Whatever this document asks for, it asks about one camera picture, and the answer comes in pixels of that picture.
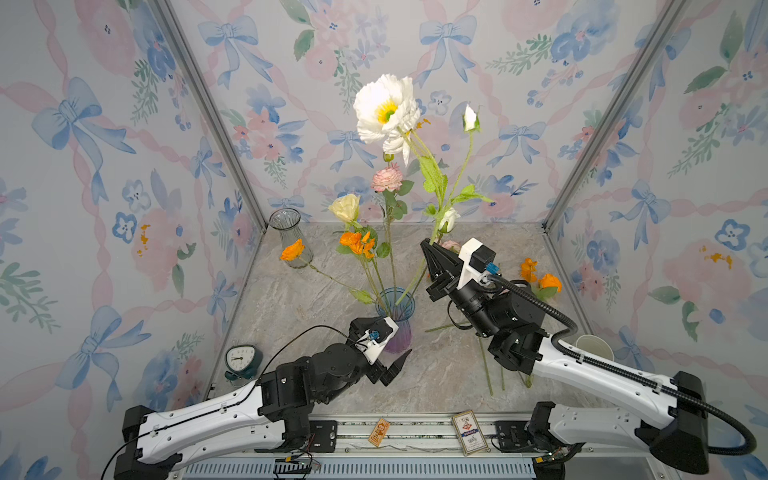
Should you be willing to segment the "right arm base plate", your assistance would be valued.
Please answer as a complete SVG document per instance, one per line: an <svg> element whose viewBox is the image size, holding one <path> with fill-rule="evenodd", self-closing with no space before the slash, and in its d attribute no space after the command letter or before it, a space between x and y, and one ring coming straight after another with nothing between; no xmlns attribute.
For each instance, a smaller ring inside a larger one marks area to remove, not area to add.
<svg viewBox="0 0 768 480"><path fill-rule="evenodd" d="M494 447L502 453L532 453L566 455L579 453L583 443L568 444L556 438L541 426L531 426L528 421L498 420L494 422Z"/></svg>

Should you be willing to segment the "small white flower spray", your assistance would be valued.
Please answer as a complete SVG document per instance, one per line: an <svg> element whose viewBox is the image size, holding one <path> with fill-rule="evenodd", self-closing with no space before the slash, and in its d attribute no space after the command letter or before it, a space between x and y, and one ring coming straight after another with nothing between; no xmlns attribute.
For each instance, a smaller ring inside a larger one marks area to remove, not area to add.
<svg viewBox="0 0 768 480"><path fill-rule="evenodd" d="M426 208L426 215L434 219L434 226L437 215L447 208L456 209L458 204L471 200L491 201L477 192L474 185L460 188L459 179L451 181L442 172L436 155L418 134L426 121L417 105L411 78L382 75L357 92L353 109L360 140L365 144L380 145L385 162L390 162L386 155L391 155L393 161L402 160L405 166L413 160L417 162L423 189L435 199Z"/></svg>

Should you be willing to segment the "small orange tag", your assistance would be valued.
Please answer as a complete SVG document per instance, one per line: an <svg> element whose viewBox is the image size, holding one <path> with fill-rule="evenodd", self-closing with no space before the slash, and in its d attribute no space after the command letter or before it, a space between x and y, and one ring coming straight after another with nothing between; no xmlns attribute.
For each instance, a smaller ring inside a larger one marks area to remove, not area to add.
<svg viewBox="0 0 768 480"><path fill-rule="evenodd" d="M390 426L386 419L379 419L368 436L368 442L375 448L379 448L386 439Z"/></svg>

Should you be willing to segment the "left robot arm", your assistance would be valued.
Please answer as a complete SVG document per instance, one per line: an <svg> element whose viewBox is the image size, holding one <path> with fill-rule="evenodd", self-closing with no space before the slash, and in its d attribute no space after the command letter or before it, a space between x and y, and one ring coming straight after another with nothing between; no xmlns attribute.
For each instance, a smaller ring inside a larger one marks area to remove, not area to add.
<svg viewBox="0 0 768 480"><path fill-rule="evenodd" d="M391 366L379 356L398 332L389 317L353 320L344 342L266 371L225 395L171 411L138 405L125 412L116 479L165 479L174 470L219 455L282 453L310 441L309 416L366 378L389 385L406 356Z"/></svg>

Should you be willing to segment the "pink ranunculus spray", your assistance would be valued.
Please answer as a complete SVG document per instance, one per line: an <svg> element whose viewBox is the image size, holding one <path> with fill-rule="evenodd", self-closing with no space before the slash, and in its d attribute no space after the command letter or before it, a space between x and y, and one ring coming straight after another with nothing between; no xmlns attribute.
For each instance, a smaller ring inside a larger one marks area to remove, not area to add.
<svg viewBox="0 0 768 480"><path fill-rule="evenodd" d="M461 250L461 244L454 240L446 240L441 243L441 246L449 251L459 253Z"/></svg>

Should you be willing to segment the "aluminium rail frame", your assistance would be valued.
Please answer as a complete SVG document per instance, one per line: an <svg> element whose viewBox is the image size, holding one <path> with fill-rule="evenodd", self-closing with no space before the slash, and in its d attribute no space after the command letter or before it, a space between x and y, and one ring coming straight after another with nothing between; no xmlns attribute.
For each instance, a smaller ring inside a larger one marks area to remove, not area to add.
<svg viewBox="0 0 768 480"><path fill-rule="evenodd" d="M339 423L333 453L267 454L246 450L171 473L173 479L677 479L648 453L588 444L563 465L536 464L538 453L502 453L492 444L494 422L521 414L479 413L489 451L464 456L449 414L395 414L379 448L368 442L372 415L315 415Z"/></svg>

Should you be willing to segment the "pink rose stem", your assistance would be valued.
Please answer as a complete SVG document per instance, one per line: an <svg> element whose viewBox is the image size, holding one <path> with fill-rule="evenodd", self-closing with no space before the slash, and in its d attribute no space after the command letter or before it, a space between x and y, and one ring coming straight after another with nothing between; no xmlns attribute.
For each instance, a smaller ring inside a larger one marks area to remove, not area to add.
<svg viewBox="0 0 768 480"><path fill-rule="evenodd" d="M384 240L380 244L377 254L380 258L387 258L392 275L392 286L397 286L397 268L395 265L393 247L393 224L396 220L402 220L408 213L408 207L402 197L410 192L413 182L406 180L399 166L392 160L391 155L386 155L390 162L376 172L372 178L371 187L383 200Z"/></svg>

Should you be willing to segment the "orange poppy green leaves stem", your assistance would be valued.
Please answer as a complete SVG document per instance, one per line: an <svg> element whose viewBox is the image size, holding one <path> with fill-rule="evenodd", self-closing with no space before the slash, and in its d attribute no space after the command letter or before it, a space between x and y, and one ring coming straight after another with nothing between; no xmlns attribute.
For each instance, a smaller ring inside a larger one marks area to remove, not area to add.
<svg viewBox="0 0 768 480"><path fill-rule="evenodd" d="M520 264L520 276L528 282L533 294L541 301L548 303L563 289L561 280L553 274L540 276L537 270L538 262L526 258Z"/></svg>

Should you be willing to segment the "blue purple glass vase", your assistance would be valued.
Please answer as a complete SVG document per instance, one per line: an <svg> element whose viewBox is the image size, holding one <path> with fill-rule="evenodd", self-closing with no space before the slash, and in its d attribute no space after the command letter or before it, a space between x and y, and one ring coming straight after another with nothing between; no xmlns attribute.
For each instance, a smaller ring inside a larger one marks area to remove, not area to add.
<svg viewBox="0 0 768 480"><path fill-rule="evenodd" d="M398 330L391 338L385 351L392 354L403 353L408 350L412 342L411 318L416 309L416 301L413 296L405 293L400 287L390 287L380 293L382 302L376 303L375 308L379 315L388 315L397 325Z"/></svg>

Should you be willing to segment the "small green alarm clock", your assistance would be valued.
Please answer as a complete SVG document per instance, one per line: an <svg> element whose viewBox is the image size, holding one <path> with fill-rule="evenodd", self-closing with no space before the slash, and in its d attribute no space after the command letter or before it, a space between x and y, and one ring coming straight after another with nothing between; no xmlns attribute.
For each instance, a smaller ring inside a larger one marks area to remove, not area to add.
<svg viewBox="0 0 768 480"><path fill-rule="evenodd" d="M226 371L224 376L229 381L253 380L263 360L263 353L250 344L230 347L224 357Z"/></svg>

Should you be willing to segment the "clear glass vase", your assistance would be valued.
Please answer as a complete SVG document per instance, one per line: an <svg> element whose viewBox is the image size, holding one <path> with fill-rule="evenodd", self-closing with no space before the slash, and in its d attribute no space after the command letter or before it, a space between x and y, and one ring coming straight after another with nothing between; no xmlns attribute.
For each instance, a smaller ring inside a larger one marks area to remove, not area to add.
<svg viewBox="0 0 768 480"><path fill-rule="evenodd" d="M307 267L313 259L300 229L301 220L300 212L294 208L278 209L269 218L269 226L279 233L282 242L280 259L294 269Z"/></svg>

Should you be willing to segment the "pink carnation stem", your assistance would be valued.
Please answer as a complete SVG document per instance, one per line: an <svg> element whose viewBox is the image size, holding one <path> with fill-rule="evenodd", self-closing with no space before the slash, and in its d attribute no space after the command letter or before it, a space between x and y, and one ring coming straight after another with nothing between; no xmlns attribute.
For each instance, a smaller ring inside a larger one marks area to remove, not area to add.
<svg viewBox="0 0 768 480"><path fill-rule="evenodd" d="M506 391L506 381L504 369L494 360L487 347L489 342L482 338L477 338L481 365L488 393L491 397Z"/></svg>

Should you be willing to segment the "playing card box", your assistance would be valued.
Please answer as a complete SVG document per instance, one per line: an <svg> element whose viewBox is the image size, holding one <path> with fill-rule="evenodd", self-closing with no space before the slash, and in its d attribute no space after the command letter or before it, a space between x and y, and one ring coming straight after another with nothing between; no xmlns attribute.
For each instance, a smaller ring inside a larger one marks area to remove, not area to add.
<svg viewBox="0 0 768 480"><path fill-rule="evenodd" d="M464 456L489 451L488 441L486 440L477 417L472 410L453 415L451 417L451 423L456 432Z"/></svg>

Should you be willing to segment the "white rose bud stem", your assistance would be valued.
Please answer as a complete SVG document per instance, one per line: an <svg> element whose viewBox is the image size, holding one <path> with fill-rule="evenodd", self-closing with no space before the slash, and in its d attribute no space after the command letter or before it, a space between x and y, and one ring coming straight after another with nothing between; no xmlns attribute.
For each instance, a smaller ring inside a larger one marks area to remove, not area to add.
<svg viewBox="0 0 768 480"><path fill-rule="evenodd" d="M454 207L447 208L444 212L440 212L436 217L435 226L430 237L430 243L433 244L440 240L444 235L450 233L455 226L460 214ZM417 273L414 275L412 281L408 284L405 291L397 298L396 305L400 305L406 296L410 294L419 284L426 271L426 262L422 261Z"/></svg>

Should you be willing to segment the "yellow rose stem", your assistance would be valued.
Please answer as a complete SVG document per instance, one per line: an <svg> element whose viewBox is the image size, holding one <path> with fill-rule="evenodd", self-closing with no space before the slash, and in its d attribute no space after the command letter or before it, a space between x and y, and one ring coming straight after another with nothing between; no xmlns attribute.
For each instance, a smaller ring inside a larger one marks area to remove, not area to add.
<svg viewBox="0 0 768 480"><path fill-rule="evenodd" d="M372 233L373 238L376 240L376 246L374 247L374 252L376 255L376 248L377 248L377 234L370 228L370 227L364 227L360 221L359 221L359 215L360 215L360 196L354 193L344 195L342 197L337 198L334 200L330 207L329 211L338 219L340 220L344 225L344 231L340 234L340 236L349 231L362 231L365 233L366 231L370 231ZM378 274L376 273L377 270L377 255L375 257L375 264L371 267L371 271L374 275L374 279L380 283L381 281L378 277Z"/></svg>

